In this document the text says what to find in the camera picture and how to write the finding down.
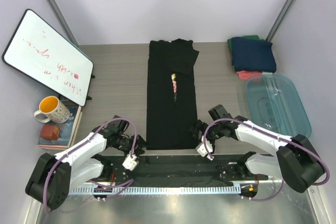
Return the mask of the black printed t-shirt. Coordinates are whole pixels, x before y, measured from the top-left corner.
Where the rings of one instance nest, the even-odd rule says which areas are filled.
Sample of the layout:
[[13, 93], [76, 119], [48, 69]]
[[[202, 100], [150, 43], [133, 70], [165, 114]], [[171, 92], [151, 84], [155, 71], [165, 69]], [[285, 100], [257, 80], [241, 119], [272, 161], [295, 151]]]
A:
[[151, 41], [149, 45], [146, 141], [150, 150], [193, 149], [197, 107], [193, 41]]

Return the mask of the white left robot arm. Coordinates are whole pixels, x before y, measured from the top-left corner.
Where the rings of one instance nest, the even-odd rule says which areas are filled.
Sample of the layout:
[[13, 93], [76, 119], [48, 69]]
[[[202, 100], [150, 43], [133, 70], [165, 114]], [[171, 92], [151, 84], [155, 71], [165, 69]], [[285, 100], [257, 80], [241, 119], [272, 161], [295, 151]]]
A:
[[139, 163], [138, 157], [144, 154], [148, 144], [138, 133], [126, 136], [124, 133], [129, 125], [133, 122], [114, 116], [72, 147], [55, 155], [41, 155], [25, 193], [40, 202], [45, 213], [56, 210], [71, 190], [112, 174], [111, 163], [101, 155], [108, 148], [122, 151], [125, 155], [122, 166], [134, 170]]

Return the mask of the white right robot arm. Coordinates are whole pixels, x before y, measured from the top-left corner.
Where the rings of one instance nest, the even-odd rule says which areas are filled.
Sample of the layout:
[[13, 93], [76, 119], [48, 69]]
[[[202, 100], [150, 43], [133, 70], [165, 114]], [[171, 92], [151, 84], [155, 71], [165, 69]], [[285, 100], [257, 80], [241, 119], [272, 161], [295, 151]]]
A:
[[263, 129], [243, 116], [232, 117], [221, 104], [209, 110], [209, 114], [211, 124], [199, 120], [189, 129], [198, 141], [195, 149], [201, 157], [212, 161], [216, 140], [228, 137], [266, 152], [265, 155], [248, 152], [236, 161], [236, 171], [242, 179], [258, 175], [274, 177], [298, 193], [329, 181], [326, 163], [304, 135], [282, 135]]

